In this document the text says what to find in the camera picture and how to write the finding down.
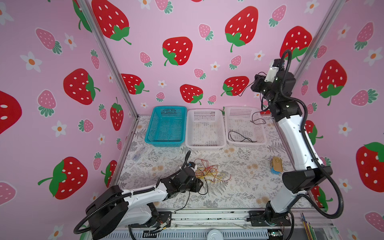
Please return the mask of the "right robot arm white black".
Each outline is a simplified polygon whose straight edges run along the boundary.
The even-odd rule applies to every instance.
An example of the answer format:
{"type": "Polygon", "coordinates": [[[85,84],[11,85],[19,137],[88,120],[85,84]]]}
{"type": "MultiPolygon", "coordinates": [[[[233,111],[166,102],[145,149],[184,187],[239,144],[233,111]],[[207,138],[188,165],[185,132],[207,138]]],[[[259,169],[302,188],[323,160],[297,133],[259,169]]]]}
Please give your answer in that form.
{"type": "Polygon", "coordinates": [[[294,171],[283,173],[284,185],[275,198],[266,204],[265,212],[251,218],[255,221],[265,221],[270,225],[278,224],[285,219],[301,198],[308,200],[328,219],[339,218],[345,206],[341,190],[331,177],[332,168],[321,162],[305,128],[308,109],[303,101],[291,96],[296,83],[295,76],[289,71],[291,61],[292,52],[284,51],[280,59],[274,60],[266,76],[255,76],[255,82],[251,87],[252,91],[262,94],[268,102],[268,110],[288,143],[295,165],[294,171]],[[338,208],[333,214],[322,211],[306,194],[324,180],[331,183],[337,194],[338,208]]]}

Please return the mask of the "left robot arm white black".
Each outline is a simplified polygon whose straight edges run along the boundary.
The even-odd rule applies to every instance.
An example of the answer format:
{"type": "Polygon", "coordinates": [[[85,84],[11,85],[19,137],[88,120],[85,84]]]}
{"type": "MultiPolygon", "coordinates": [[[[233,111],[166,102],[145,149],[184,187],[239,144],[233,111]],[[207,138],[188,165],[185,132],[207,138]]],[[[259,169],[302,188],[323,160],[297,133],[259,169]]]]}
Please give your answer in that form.
{"type": "Polygon", "coordinates": [[[197,178],[197,166],[189,161],[188,151],[182,166],[168,177],[158,179],[147,187],[122,190],[118,185],[108,188],[86,209],[86,216],[75,226],[74,234],[90,232],[100,240],[119,226],[140,225],[150,228],[150,235],[157,234],[170,224],[155,207],[156,202],[175,198],[180,193],[198,193],[203,182],[197,178]]]}

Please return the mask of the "white basket right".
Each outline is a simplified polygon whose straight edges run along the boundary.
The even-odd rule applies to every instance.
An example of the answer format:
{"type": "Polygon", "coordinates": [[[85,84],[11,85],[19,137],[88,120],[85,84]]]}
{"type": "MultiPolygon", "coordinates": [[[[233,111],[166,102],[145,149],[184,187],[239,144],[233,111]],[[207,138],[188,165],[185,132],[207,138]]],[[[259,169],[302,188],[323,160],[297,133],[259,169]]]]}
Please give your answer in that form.
{"type": "Polygon", "coordinates": [[[252,107],[225,107],[227,142],[234,147],[255,148],[267,143],[261,111],[252,107]]]}

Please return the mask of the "white basket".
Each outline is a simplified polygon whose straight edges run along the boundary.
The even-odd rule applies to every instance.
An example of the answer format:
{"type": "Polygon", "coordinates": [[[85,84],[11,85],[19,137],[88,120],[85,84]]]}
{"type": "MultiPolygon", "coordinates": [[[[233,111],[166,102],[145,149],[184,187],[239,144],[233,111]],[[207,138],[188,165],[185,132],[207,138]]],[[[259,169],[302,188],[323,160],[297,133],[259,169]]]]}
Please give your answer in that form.
{"type": "Polygon", "coordinates": [[[196,109],[187,112],[185,144],[193,150],[215,151],[227,145],[222,111],[196,109]]]}
{"type": "Polygon", "coordinates": [[[252,107],[225,107],[227,142],[234,147],[255,148],[267,143],[261,111],[252,107]]]}

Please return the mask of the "clear plastic bag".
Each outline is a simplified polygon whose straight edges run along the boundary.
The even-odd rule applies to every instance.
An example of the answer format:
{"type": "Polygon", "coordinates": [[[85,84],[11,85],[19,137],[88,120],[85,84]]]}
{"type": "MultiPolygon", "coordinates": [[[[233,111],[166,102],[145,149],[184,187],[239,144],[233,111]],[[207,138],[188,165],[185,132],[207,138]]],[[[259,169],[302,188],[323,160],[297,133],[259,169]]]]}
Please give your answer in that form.
{"type": "Polygon", "coordinates": [[[141,148],[135,153],[135,155],[133,156],[133,161],[134,161],[134,162],[139,161],[139,160],[142,158],[142,156],[148,151],[148,148],[149,148],[149,147],[147,147],[147,146],[143,146],[143,147],[141,147],[141,148]]]}

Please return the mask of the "white basket middle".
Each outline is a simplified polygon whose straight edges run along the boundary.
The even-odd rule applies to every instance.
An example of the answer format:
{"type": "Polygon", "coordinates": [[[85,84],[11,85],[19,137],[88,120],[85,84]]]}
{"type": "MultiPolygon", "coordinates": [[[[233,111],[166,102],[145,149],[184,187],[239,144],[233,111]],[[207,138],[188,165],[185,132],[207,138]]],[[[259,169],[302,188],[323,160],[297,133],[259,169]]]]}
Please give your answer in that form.
{"type": "Polygon", "coordinates": [[[187,112],[185,144],[193,150],[215,151],[227,145],[222,111],[196,109],[187,112]]]}

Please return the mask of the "teal plastic basket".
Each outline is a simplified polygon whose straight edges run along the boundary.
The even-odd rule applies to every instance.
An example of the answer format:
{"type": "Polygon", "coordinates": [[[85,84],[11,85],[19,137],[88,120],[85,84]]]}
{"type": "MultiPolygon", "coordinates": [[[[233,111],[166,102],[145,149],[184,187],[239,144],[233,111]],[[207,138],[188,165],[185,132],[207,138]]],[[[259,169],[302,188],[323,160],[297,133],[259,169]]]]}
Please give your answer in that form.
{"type": "Polygon", "coordinates": [[[180,147],[185,141],[186,125],[186,107],[155,107],[151,115],[145,142],[154,147],[180,147]]]}

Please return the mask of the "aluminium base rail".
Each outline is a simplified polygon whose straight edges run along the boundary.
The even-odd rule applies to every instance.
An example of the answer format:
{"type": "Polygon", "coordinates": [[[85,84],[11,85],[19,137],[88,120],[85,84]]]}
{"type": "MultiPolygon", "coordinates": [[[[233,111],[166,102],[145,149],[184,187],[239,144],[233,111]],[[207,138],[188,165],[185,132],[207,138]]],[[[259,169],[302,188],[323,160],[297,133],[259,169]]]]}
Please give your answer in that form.
{"type": "Polygon", "coordinates": [[[293,240],[339,240],[340,236],[330,220],[315,210],[292,209],[293,217],[286,216],[276,224],[259,217],[261,209],[159,209],[160,221],[153,227],[129,225],[124,220],[104,236],[105,240],[212,240],[210,231],[217,230],[225,240],[283,240],[291,229],[293,240]]]}

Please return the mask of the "aluminium corner post right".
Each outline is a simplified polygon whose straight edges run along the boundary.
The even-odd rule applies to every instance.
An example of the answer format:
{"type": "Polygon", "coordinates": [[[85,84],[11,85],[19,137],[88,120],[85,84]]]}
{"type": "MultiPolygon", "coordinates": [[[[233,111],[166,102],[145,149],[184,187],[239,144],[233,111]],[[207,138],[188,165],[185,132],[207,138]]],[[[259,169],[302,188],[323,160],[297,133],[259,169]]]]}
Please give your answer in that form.
{"type": "Polygon", "coordinates": [[[313,54],[315,53],[318,45],[324,40],[324,38],[327,36],[328,31],[330,30],[332,24],[337,19],[341,9],[343,8],[343,5],[345,4],[345,1],[342,0],[334,0],[332,4],[330,5],[323,21],[321,22],[315,36],[313,37],[313,40],[304,54],[303,59],[299,63],[298,67],[296,68],[294,75],[296,77],[296,80],[299,80],[303,73],[306,70],[307,64],[311,61],[313,58],[313,54]]]}

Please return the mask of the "aluminium corner post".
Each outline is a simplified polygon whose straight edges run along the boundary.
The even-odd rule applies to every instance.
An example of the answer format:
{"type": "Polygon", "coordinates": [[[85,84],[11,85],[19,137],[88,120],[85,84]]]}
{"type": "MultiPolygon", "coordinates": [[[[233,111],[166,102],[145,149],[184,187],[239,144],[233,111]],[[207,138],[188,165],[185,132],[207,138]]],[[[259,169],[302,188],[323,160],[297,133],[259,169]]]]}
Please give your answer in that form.
{"type": "Polygon", "coordinates": [[[139,114],[107,44],[107,40],[126,41],[130,33],[128,18],[110,1],[79,1],[79,4],[132,115],[137,119],[139,114]]]}
{"type": "Polygon", "coordinates": [[[298,67],[296,68],[294,75],[296,77],[296,80],[299,80],[303,73],[306,70],[307,64],[311,61],[313,58],[313,54],[315,53],[318,45],[324,40],[324,38],[327,36],[328,31],[330,30],[332,24],[337,19],[341,9],[343,8],[343,5],[345,4],[345,1],[342,0],[334,0],[332,4],[330,5],[323,21],[321,22],[315,36],[313,37],[313,40],[304,54],[303,59],[299,63],[298,67]]]}

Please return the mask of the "aluminium corner post left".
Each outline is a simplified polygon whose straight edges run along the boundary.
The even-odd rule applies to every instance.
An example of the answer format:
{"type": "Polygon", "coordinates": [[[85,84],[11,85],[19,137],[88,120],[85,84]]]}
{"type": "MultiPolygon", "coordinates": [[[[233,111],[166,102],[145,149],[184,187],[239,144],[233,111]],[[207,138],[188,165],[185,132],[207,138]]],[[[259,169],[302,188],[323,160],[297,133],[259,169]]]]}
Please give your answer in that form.
{"type": "Polygon", "coordinates": [[[132,115],[137,119],[139,114],[107,44],[107,40],[126,41],[130,33],[128,18],[110,1],[79,1],[79,4],[132,115]]]}

